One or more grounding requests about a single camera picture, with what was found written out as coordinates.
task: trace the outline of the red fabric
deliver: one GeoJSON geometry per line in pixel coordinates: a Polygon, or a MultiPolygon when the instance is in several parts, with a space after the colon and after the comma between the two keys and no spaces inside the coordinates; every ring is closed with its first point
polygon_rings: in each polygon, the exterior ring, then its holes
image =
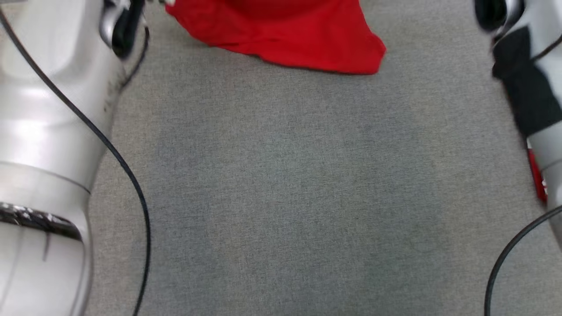
{"type": "Polygon", "coordinates": [[[210,46],[290,67],[374,74],[386,51],[359,0],[176,0],[166,10],[210,46]]]}
{"type": "Polygon", "coordinates": [[[534,188],[537,191],[537,197],[542,202],[546,203],[548,201],[548,194],[546,183],[542,178],[541,169],[539,169],[537,160],[535,159],[533,149],[531,145],[527,142],[527,155],[529,157],[529,163],[531,165],[531,173],[533,174],[534,188]]]}

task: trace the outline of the gray carpet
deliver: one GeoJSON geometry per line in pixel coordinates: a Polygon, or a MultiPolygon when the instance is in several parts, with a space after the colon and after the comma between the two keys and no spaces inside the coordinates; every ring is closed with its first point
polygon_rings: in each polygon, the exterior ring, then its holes
{"type": "MultiPolygon", "coordinates": [[[[158,5],[113,139],[151,208],[142,315],[481,315],[505,244],[541,214],[471,1],[363,1],[375,76],[208,48],[158,5]]],[[[140,206],[106,156],[88,316],[130,315],[140,206]]],[[[494,315],[562,315],[548,225],[497,280],[494,315]]]]}

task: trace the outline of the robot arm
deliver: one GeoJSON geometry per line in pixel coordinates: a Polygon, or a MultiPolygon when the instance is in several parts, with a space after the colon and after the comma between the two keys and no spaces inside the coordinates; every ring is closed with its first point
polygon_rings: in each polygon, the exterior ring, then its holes
{"type": "MultiPolygon", "coordinates": [[[[31,0],[15,24],[37,64],[105,135],[143,5],[31,0]]],[[[0,315],[82,315],[92,276],[87,207],[104,144],[9,42],[0,96],[0,315]]]]}
{"type": "MultiPolygon", "coordinates": [[[[531,143],[554,209],[562,205],[562,1],[477,0],[475,7],[481,27],[495,31],[493,75],[531,143]]],[[[551,226],[562,246],[562,216],[551,226]]]]}

